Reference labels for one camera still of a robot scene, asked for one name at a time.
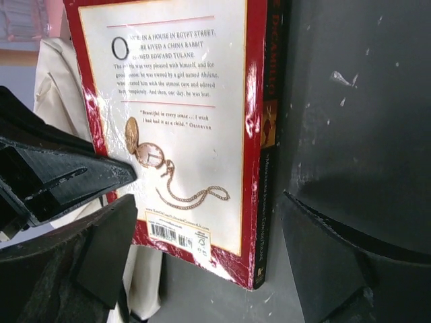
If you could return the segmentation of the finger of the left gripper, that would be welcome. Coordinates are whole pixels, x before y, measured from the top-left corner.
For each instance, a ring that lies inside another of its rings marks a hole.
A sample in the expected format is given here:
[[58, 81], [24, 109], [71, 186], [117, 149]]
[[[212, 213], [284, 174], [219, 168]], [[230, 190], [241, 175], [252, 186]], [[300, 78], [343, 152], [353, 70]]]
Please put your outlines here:
[[136, 180], [128, 163], [1, 138], [1, 227], [38, 226]]

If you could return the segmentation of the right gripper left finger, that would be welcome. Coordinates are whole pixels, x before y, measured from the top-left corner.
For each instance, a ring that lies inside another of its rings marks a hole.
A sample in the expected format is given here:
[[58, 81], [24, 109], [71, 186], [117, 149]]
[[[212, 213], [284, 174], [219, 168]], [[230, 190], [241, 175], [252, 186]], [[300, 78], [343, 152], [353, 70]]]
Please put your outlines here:
[[2, 322], [106, 322], [135, 232], [132, 194], [1, 249]]

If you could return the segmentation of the cream canvas backpack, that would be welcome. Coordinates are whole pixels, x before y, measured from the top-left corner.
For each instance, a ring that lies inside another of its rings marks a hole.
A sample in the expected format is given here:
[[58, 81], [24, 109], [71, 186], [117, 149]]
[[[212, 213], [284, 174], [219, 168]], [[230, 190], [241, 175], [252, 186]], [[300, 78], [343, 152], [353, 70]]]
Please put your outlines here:
[[[46, 124], [91, 141], [77, 59], [71, 41], [40, 41], [34, 86], [34, 113]], [[161, 307], [162, 252], [132, 245], [123, 273], [123, 290], [108, 322], [147, 322]]]

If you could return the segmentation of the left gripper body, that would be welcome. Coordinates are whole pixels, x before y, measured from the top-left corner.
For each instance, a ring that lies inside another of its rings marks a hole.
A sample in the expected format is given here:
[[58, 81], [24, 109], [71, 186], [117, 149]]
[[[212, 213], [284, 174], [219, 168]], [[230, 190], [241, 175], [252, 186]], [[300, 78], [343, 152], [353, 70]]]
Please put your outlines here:
[[56, 153], [94, 154], [93, 145], [61, 131], [26, 108], [1, 87], [1, 232], [14, 236], [71, 211], [75, 201], [61, 202], [51, 190], [76, 172], [54, 175]]

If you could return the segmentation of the red-bordered white book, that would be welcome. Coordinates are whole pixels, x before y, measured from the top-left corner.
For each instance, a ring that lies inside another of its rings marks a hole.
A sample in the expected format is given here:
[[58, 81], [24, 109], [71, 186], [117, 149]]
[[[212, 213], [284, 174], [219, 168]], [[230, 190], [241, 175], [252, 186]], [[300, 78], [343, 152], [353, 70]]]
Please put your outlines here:
[[265, 281], [287, 1], [66, 1], [96, 152], [131, 164], [133, 242]]

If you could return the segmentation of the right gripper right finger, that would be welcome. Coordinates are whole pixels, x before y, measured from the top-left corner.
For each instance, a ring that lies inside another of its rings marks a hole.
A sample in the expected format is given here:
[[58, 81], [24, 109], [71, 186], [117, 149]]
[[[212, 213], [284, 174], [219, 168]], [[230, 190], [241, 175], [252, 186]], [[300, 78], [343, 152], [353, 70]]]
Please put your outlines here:
[[430, 321], [430, 256], [363, 234], [288, 193], [281, 212], [305, 322]]

